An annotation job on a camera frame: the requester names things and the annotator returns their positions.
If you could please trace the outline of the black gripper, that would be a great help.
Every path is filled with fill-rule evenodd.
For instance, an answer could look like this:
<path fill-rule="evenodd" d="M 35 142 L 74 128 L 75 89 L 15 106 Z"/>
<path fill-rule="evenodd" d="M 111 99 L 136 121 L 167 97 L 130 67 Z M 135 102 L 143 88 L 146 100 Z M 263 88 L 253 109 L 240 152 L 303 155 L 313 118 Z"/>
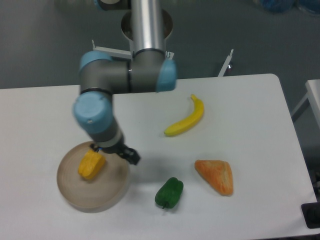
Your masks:
<path fill-rule="evenodd" d="M 90 148 L 98 153 L 100 148 L 107 154 L 118 154 L 122 159 L 125 159 L 130 165 L 137 165 L 141 159 L 138 152 L 130 147 L 127 147 L 122 140 L 117 142 L 105 141 L 90 144 Z"/>

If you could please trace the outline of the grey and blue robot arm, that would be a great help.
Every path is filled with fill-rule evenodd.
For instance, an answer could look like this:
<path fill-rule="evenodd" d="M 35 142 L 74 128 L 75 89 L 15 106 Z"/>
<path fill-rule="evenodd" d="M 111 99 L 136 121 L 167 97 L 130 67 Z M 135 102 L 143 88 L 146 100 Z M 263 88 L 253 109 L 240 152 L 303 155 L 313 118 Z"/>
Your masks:
<path fill-rule="evenodd" d="M 95 150 L 117 154 L 136 165 L 140 156 L 125 145 L 113 114 L 113 95 L 175 89 L 177 67 L 166 57 L 163 10 L 158 0 L 97 0 L 95 5 L 105 11 L 131 11 L 131 61 L 114 61 L 99 50 L 85 53 L 79 64 L 80 94 L 72 113 Z"/>

